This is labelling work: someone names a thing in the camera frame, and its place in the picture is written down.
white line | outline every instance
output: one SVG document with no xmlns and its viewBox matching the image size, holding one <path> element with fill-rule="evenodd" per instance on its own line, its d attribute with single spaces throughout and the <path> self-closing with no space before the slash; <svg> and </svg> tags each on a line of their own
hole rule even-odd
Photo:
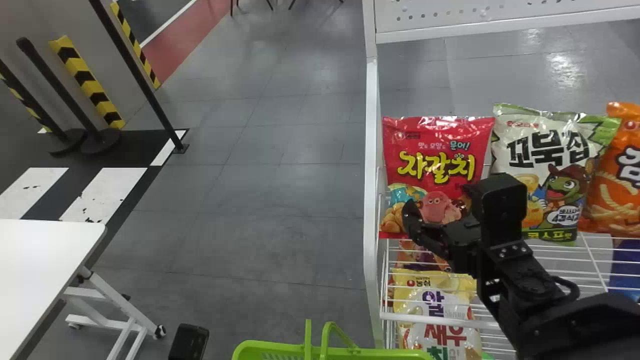
<svg viewBox="0 0 640 360">
<path fill-rule="evenodd" d="M 145 171 L 146 167 L 102 168 L 60 220 L 106 224 Z"/>
<path fill-rule="evenodd" d="M 0 218 L 19 219 L 68 170 L 66 167 L 27 169 L 0 194 Z"/>
<path fill-rule="evenodd" d="M 186 132 L 187 132 L 186 130 L 176 130 L 175 134 L 178 135 L 179 138 L 182 138 L 184 136 L 184 133 Z M 160 150 L 160 152 L 158 152 L 158 155 L 156 155 L 156 158 L 153 161 L 151 161 L 151 166 L 153 167 L 162 166 L 164 162 L 167 160 L 167 158 L 169 158 L 169 155 L 171 155 L 173 148 L 174 148 L 174 145 L 171 139 L 167 140 L 162 150 Z"/>
<path fill-rule="evenodd" d="M 187 11 L 187 9 L 190 8 L 191 5 L 193 5 L 193 3 L 195 3 L 196 1 L 198 1 L 198 0 L 191 0 L 190 2 L 187 3 L 187 5 L 184 5 L 184 7 L 182 7 L 180 9 L 180 11 L 175 13 L 174 16 L 170 17 L 169 20 L 167 20 L 164 24 L 162 24 L 162 26 L 160 26 L 160 28 L 158 28 L 158 30 L 155 30 L 153 32 L 153 34 L 149 35 L 149 37 L 145 39 L 145 41 L 141 42 L 140 43 L 140 47 L 144 47 L 151 40 L 153 40 L 156 36 L 158 36 L 158 34 L 160 34 L 162 32 L 162 30 L 164 30 L 167 26 L 169 26 L 169 24 L 171 24 L 175 19 L 178 19 L 178 16 L 182 15 L 182 13 Z"/>
</svg>

stanchion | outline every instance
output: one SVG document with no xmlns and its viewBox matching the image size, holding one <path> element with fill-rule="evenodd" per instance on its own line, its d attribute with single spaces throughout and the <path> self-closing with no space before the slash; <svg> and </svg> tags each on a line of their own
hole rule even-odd
<svg viewBox="0 0 640 360">
<path fill-rule="evenodd" d="M 98 129 L 93 125 L 91 120 L 86 116 L 86 114 L 80 108 L 80 105 L 74 100 L 74 98 L 69 94 L 67 89 L 62 85 L 60 80 L 56 77 L 56 75 L 51 71 L 51 68 L 47 65 L 44 59 L 38 54 L 38 51 L 33 46 L 29 39 L 22 37 L 16 40 L 15 42 L 20 50 L 31 60 L 33 65 L 40 71 L 40 73 L 44 76 L 44 78 L 49 82 L 51 87 L 56 91 L 58 96 L 65 102 L 65 104 L 69 107 L 72 113 L 76 116 L 78 121 L 84 126 L 87 133 L 89 134 L 86 141 L 80 146 L 80 151 L 85 154 L 98 154 L 100 152 L 104 152 L 112 148 L 120 139 L 120 130 L 107 128 L 104 130 L 98 131 Z"/>
<path fill-rule="evenodd" d="M 60 155 L 71 151 L 86 138 L 86 132 L 82 129 L 62 131 L 2 60 L 0 60 L 0 78 L 40 125 L 51 131 L 38 135 L 40 137 L 38 141 L 44 142 L 44 147 L 49 154 Z"/>
<path fill-rule="evenodd" d="M 162 123 L 164 129 L 169 134 L 169 137 L 171 138 L 171 141 L 175 146 L 173 153 L 184 154 L 184 152 L 187 151 L 189 144 L 182 144 L 180 138 L 175 134 L 175 130 L 169 122 L 169 119 L 166 117 L 164 110 L 162 110 L 162 106 L 160 106 L 160 103 L 156 99 L 154 91 L 151 89 L 151 86 L 149 86 L 147 80 L 140 72 L 136 60 L 133 58 L 133 56 L 129 52 L 129 49 L 127 48 L 127 44 L 125 44 L 125 42 L 122 40 L 120 34 L 118 33 L 118 29 L 111 21 L 111 18 L 109 18 L 109 13 L 107 13 L 107 10 L 104 8 L 100 0 L 89 0 L 89 3 L 93 7 L 96 15 L 98 15 L 98 19 L 100 19 L 100 22 L 104 26 L 104 29 L 109 34 L 111 41 L 113 41 L 113 43 L 116 45 L 116 48 L 118 48 L 120 56 L 122 56 L 124 62 L 126 62 L 129 68 L 129 71 L 131 71 L 131 74 L 138 82 L 138 86 L 140 86 L 140 89 L 145 94 L 149 105 L 151 105 L 151 108 L 156 113 L 156 116 L 158 116 L 160 123 Z"/>
</svg>

orange snack bag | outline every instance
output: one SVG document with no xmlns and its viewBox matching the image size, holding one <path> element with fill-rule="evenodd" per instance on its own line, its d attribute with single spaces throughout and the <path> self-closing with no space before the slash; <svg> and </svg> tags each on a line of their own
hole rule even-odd
<svg viewBox="0 0 640 360">
<path fill-rule="evenodd" d="M 581 231 L 640 236 L 640 106 L 607 104 L 610 117 L 622 124 L 600 160 L 578 221 Z"/>
</svg>

green basket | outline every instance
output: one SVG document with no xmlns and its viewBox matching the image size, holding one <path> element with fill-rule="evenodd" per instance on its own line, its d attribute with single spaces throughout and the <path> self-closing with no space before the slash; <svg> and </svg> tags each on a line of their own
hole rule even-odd
<svg viewBox="0 0 640 360">
<path fill-rule="evenodd" d="M 329 347 L 329 335 L 335 333 L 346 348 Z M 311 345 L 311 320 L 305 322 L 305 342 L 302 345 L 247 340 L 234 351 L 232 360 L 433 360 L 420 350 L 359 348 L 335 324 L 327 322 L 322 330 L 320 347 Z"/>
</svg>

store shelf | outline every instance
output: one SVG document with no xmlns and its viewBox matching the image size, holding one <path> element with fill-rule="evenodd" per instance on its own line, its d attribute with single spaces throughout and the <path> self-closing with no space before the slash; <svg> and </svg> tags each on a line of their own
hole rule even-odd
<svg viewBox="0 0 640 360">
<path fill-rule="evenodd" d="M 640 291 L 640 288 L 624 288 L 624 287 L 609 287 L 609 282 L 612 275 L 627 276 L 627 277 L 640 277 L 637 274 L 623 274 L 621 272 L 613 272 L 612 264 L 614 263 L 632 263 L 640 266 L 640 263 L 631 261 L 613 261 L 612 255 L 613 240 L 622 240 L 620 238 L 612 238 L 606 234 L 586 234 L 579 233 L 579 237 L 576 243 L 576 247 L 565 247 L 560 245 L 553 245 L 545 243 L 543 241 L 529 240 L 529 245 L 534 251 L 536 259 L 547 269 L 552 275 L 558 275 L 564 279 L 575 282 L 580 288 L 580 297 L 588 297 L 603 293 L 609 289 L 615 290 L 636 290 Z M 640 239 L 634 239 L 628 241 L 640 241 Z M 380 318 L 385 321 L 385 346 L 396 347 L 396 328 L 395 322 L 413 322 L 413 323 L 432 323 L 436 325 L 450 325 L 457 327 L 471 327 L 480 330 L 481 339 L 483 341 L 483 350 L 496 359 L 514 359 L 515 351 L 509 344 L 509 341 L 500 331 L 500 327 L 495 322 L 487 308 L 482 305 L 478 297 L 474 295 L 474 299 L 471 302 L 471 309 L 474 314 L 475 320 L 459 320 L 442 318 L 436 316 L 427 315 L 403 315 L 395 314 L 391 307 L 388 307 L 389 302 L 419 302 L 416 300 L 399 300 L 390 297 L 392 290 L 396 288 L 408 288 L 400 284 L 390 284 L 390 279 L 393 276 L 394 270 L 397 270 L 397 265 L 437 265 L 436 263 L 423 263 L 423 262 L 410 262 L 396 261 L 399 252 L 404 251 L 400 248 L 399 243 L 401 241 L 411 241 L 408 239 L 390 239 L 380 238 L 379 244 L 383 247 L 383 258 L 380 264 L 381 269 L 381 282 L 380 282 Z M 615 251 L 631 251 L 637 252 L 640 250 L 625 250 L 616 249 Z"/>
<path fill-rule="evenodd" d="M 385 164 L 382 155 L 380 89 L 377 44 L 493 33 L 518 29 L 586 24 L 640 17 L 640 0 L 374 0 L 363 1 L 367 78 L 365 95 L 365 174 L 363 266 L 369 314 L 377 347 L 396 347 L 396 321 L 462 325 L 480 330 L 484 351 L 496 359 L 514 359 L 515 351 L 501 333 L 488 310 L 472 301 L 475 320 L 455 320 L 422 315 L 394 314 L 386 306 L 389 277 L 397 263 L 399 241 L 380 236 L 380 215 L 387 207 Z M 483 175 L 488 173 L 485 166 Z M 581 297 L 609 290 L 632 290 L 610 286 L 613 276 L 640 277 L 640 272 L 621 274 L 613 264 L 613 243 L 606 234 L 579 234 L 577 246 L 563 247 L 531 240 L 529 245 L 540 263 L 552 274 L 578 284 Z M 640 251 L 616 249 L 617 251 Z"/>
</svg>

